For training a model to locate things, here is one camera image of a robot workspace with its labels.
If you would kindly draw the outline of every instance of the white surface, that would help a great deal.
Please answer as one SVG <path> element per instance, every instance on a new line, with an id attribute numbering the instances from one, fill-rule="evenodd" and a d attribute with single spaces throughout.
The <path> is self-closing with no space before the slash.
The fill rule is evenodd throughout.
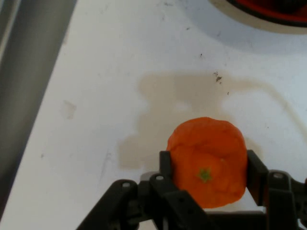
<path id="1" fill-rule="evenodd" d="M 304 33 L 221 0 L 79 0 L 0 229 L 75 229 L 199 116 L 232 122 L 268 168 L 303 181 Z M 255 208 L 246 194 L 223 210 Z"/>

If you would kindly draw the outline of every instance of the red object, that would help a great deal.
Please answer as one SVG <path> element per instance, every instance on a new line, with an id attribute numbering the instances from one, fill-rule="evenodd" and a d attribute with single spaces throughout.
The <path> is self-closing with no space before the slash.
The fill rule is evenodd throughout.
<path id="1" fill-rule="evenodd" d="M 282 13 L 276 7 L 276 0 L 228 0 L 234 6 L 256 17 L 270 22 L 307 27 L 307 5 L 294 13 Z"/>

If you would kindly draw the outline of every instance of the gray pole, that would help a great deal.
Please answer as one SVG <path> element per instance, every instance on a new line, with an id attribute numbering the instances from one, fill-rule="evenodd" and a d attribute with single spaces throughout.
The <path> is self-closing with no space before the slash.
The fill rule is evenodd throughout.
<path id="1" fill-rule="evenodd" d="M 14 2 L 17 14 L 0 54 L 0 218 L 76 0 Z"/>

